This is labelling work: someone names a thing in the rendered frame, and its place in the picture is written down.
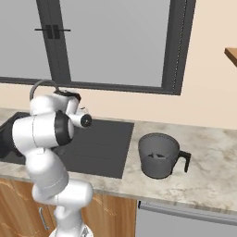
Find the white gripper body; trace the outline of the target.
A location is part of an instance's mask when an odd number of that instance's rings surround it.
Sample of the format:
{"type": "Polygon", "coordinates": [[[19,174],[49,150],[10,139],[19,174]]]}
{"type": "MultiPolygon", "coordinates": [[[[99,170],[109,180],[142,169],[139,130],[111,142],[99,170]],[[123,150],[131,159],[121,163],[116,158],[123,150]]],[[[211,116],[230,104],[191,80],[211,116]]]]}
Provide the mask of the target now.
{"type": "Polygon", "coordinates": [[[78,93],[70,92],[67,90],[56,90],[56,94],[62,95],[65,97],[75,97],[78,100],[78,103],[81,101],[81,96],[78,93]]]}

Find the dark grey sink faucet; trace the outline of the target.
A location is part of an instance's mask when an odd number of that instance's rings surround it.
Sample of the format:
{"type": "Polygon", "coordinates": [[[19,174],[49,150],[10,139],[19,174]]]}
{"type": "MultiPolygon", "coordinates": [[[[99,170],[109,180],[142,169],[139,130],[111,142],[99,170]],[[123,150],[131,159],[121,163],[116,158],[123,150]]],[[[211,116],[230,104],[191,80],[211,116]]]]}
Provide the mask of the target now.
{"type": "Polygon", "coordinates": [[[30,101],[33,99],[34,97],[34,92],[36,91],[36,89],[41,85],[45,83],[46,85],[50,85],[50,86],[53,86],[57,91],[59,90],[59,87],[58,85],[54,82],[54,81],[51,81],[51,80],[39,80],[37,81],[32,87],[31,87],[31,90],[30,90],[30,95],[29,95],[29,98],[30,98],[30,101]]]}

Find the dark grey sink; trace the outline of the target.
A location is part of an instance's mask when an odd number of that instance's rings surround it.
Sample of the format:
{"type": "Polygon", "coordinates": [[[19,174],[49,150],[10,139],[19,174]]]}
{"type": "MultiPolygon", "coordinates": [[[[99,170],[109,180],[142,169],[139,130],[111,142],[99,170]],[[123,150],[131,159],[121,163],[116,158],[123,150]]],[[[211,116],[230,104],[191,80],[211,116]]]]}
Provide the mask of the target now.
{"type": "MultiPolygon", "coordinates": [[[[0,125],[0,158],[17,161],[25,156],[16,148],[12,138],[14,121],[28,117],[28,113],[18,112],[0,125]]],[[[86,128],[74,129],[72,141],[54,147],[67,172],[79,172],[120,179],[125,166],[131,141],[133,124],[109,120],[93,120],[86,128]]]]}

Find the dark grey jug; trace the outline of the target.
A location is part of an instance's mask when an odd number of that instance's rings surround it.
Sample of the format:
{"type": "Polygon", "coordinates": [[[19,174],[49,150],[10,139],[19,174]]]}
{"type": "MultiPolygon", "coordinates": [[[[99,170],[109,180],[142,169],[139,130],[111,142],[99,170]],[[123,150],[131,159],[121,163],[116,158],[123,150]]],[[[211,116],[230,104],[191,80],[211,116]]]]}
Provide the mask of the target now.
{"type": "Polygon", "coordinates": [[[182,151],[177,140],[165,133],[144,135],[138,142],[138,151],[142,172],[152,179],[170,176],[180,157],[185,159],[184,171],[188,171],[191,154],[182,151]]]}

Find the dark grey framed window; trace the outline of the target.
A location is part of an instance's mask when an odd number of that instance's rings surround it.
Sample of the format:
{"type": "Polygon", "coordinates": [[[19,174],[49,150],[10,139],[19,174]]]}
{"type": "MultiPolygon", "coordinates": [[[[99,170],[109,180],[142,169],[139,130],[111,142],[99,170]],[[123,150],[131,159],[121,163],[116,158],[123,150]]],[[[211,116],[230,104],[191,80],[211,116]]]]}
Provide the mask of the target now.
{"type": "Polygon", "coordinates": [[[0,82],[178,95],[195,2],[0,0],[0,82]]]}

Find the wooden cupboard door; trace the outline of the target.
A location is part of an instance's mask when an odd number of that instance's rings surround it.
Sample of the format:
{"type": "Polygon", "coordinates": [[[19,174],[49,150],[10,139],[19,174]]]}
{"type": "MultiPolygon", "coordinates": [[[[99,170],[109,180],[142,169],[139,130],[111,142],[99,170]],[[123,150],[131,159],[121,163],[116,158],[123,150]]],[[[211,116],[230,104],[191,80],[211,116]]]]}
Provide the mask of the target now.
{"type": "Polygon", "coordinates": [[[81,210],[94,237],[135,237],[137,201],[107,194],[95,194],[81,210]]]}
{"type": "Polygon", "coordinates": [[[48,237],[55,229],[52,206],[35,202],[32,184],[0,178],[0,237],[48,237]],[[50,230],[45,230],[39,207],[50,230]]]}

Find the grey dishwasher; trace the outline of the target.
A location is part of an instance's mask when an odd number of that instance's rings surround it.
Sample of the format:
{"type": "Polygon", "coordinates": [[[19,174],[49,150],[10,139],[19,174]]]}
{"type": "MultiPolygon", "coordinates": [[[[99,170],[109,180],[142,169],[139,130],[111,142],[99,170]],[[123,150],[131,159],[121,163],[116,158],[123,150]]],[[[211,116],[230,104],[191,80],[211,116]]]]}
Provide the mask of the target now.
{"type": "Polygon", "coordinates": [[[237,237],[237,226],[137,208],[135,237],[237,237]]]}

